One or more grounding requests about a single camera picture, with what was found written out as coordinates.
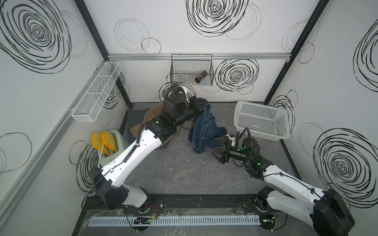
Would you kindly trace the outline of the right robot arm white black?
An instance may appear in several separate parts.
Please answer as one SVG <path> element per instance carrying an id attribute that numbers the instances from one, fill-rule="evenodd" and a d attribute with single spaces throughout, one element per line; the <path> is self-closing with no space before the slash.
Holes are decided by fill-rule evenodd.
<path id="1" fill-rule="evenodd" d="M 261 212 L 282 211 L 311 226 L 320 236 L 347 236 L 355 225 L 348 207 L 335 190 L 322 190 L 286 173 L 260 154 L 260 146 L 252 137 L 225 135 L 211 142 L 222 148 L 213 156 L 222 164 L 230 159 L 242 161 L 250 177 L 271 184 L 254 200 Z"/>

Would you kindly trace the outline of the blue denim skirt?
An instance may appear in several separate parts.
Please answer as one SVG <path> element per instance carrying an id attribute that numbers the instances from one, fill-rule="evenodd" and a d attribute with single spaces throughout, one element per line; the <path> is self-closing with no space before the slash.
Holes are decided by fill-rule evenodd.
<path id="1" fill-rule="evenodd" d="M 219 148 L 212 140 L 225 136 L 227 129 L 217 126 L 211 111 L 211 104 L 206 99 L 199 98 L 198 101 L 202 106 L 201 113 L 194 119 L 188 140 L 193 144 L 194 152 L 201 154 L 206 148 Z"/>

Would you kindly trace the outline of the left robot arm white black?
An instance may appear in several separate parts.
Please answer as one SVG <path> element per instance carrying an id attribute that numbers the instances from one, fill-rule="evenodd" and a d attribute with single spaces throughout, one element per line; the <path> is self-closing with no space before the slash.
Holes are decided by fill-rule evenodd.
<path id="1" fill-rule="evenodd" d="M 148 193 L 126 185 L 125 180 L 144 158 L 171 138 L 181 124 L 197 118 L 204 110 L 205 102 L 204 98 L 189 96 L 186 87 L 172 85 L 163 98 L 162 111 L 142 123 L 136 140 L 109 164 L 90 170 L 93 190 L 108 210 L 121 205 L 148 210 Z"/>

